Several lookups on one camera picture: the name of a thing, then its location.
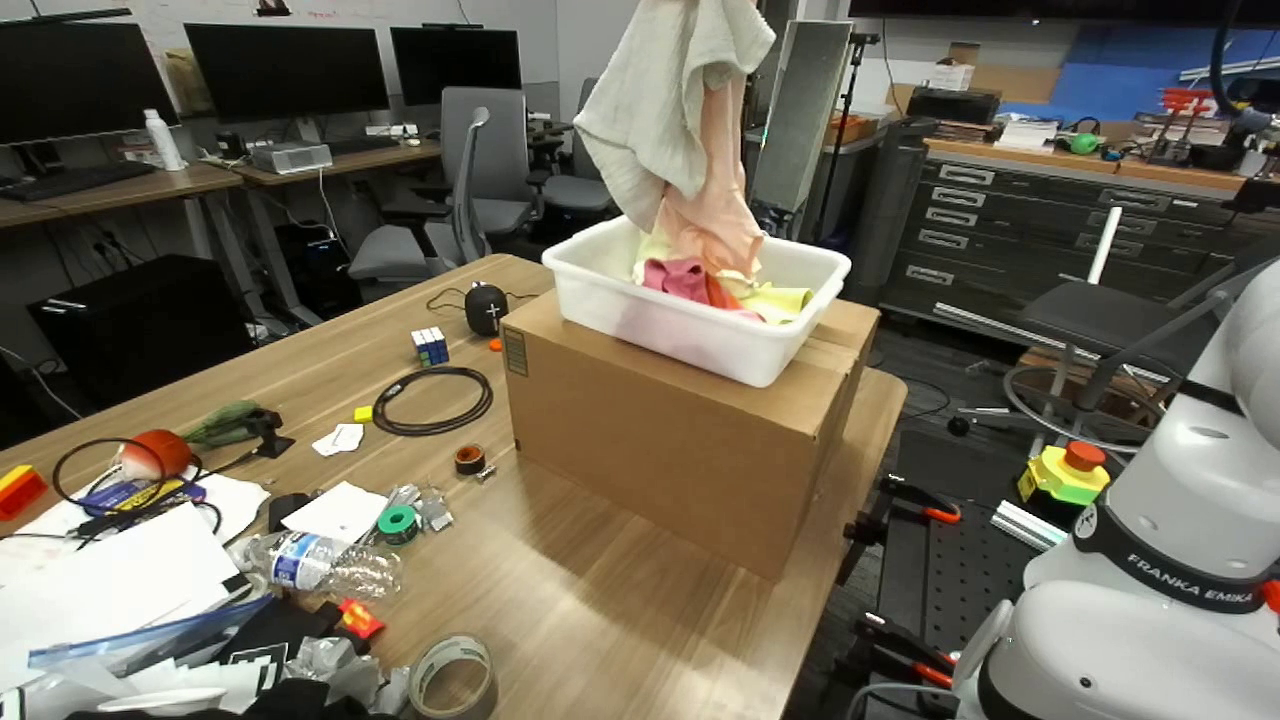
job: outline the office chair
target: office chair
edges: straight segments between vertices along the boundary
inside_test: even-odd
[[[461,138],[451,196],[445,203],[450,231],[408,231],[400,224],[384,224],[355,248],[349,268],[352,281],[408,288],[493,251],[471,196],[476,148],[488,119],[488,105],[476,105]]]
[[[589,105],[591,86],[596,86],[596,77],[586,81],[576,108]],[[544,206],[548,213],[564,213],[572,218],[617,214],[617,203],[612,203],[612,196],[609,196],[609,188],[601,178],[601,167],[591,164],[591,152],[589,152],[589,142],[582,135],[572,135],[568,171],[548,177]]]
[[[528,98],[514,86],[445,86],[441,92],[441,152],[445,178],[461,188],[461,160],[470,152],[476,108],[488,108],[484,142],[471,152],[470,191],[476,203],[476,229],[484,236],[523,236],[538,214],[538,191],[528,178]]]
[[[1036,368],[1015,365],[1004,370],[1008,402],[961,409],[947,426],[957,436],[963,436],[974,424],[1034,426],[1052,436],[1085,436],[1121,456],[1135,451],[1148,424],[1121,419],[1106,409],[1107,391],[1116,389],[1112,378],[1124,368],[1144,368],[1164,375],[1164,389],[1171,391],[1192,370],[1196,355],[1244,283],[1273,260],[1276,251],[1270,242],[1240,251],[1167,302],[1106,283],[1057,283],[1015,317],[1015,326],[1063,348],[1060,368],[1052,368],[1052,385],[1029,385]],[[1075,352],[1098,361],[1085,385],[1069,391],[1063,375]]]

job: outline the roll of tape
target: roll of tape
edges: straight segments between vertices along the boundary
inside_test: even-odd
[[[451,456],[451,466],[461,475],[481,475],[484,471],[484,447],[481,444],[463,444],[458,456]]]
[[[377,517],[377,536],[394,544],[408,544],[422,527],[422,517],[414,503],[387,503],[384,517]]]
[[[445,635],[408,673],[408,704],[422,720],[488,720],[495,675],[476,635]]]

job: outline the keyboard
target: keyboard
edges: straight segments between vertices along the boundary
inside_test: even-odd
[[[73,196],[73,191],[119,185],[119,178],[132,178],[132,177],[154,177],[154,171],[157,171],[154,164],[65,167],[65,171],[51,171],[51,177],[3,185],[0,196],[31,203],[31,200]]]

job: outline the label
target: label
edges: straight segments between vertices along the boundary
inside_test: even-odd
[[[271,550],[271,581],[286,588],[316,588],[333,573],[333,547],[319,536],[290,536]]]

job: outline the white plastic bin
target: white plastic bin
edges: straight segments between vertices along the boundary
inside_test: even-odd
[[[760,325],[640,288],[634,281],[635,248],[640,231],[623,214],[551,242],[544,265],[558,270],[562,317],[753,389],[767,389],[790,368],[850,276],[850,255],[842,251],[763,238],[760,281],[812,288],[812,296],[791,325]]]

